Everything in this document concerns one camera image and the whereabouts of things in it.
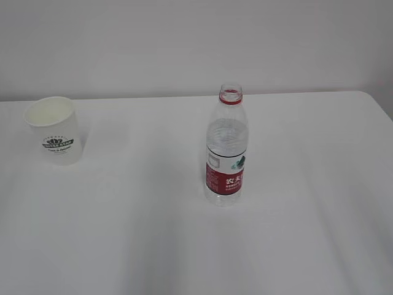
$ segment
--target table surface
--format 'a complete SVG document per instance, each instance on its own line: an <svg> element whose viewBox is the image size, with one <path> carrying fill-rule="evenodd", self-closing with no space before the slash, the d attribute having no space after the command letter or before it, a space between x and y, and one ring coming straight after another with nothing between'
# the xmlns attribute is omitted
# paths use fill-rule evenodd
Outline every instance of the table surface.
<svg viewBox="0 0 393 295"><path fill-rule="evenodd" d="M243 193L204 197L217 97L75 101L82 159L0 103L0 293L392 294L393 122L363 92L246 95Z"/></svg>

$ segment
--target paper cup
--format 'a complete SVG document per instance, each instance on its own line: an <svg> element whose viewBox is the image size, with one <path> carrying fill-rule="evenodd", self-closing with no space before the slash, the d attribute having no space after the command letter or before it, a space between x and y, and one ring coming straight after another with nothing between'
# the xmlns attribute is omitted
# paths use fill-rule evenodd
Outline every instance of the paper cup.
<svg viewBox="0 0 393 295"><path fill-rule="evenodd" d="M25 112L46 160L70 165L82 155L75 108L69 98L53 96L33 103Z"/></svg>

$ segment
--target bottle neck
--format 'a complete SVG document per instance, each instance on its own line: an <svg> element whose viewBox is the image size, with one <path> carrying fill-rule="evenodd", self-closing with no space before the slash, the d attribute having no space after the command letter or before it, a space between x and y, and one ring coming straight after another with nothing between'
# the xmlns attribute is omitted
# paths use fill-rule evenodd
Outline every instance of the bottle neck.
<svg viewBox="0 0 393 295"><path fill-rule="evenodd" d="M226 89L220 92L219 99L223 104L235 106L237 104L241 104L243 94L236 89Z"/></svg>

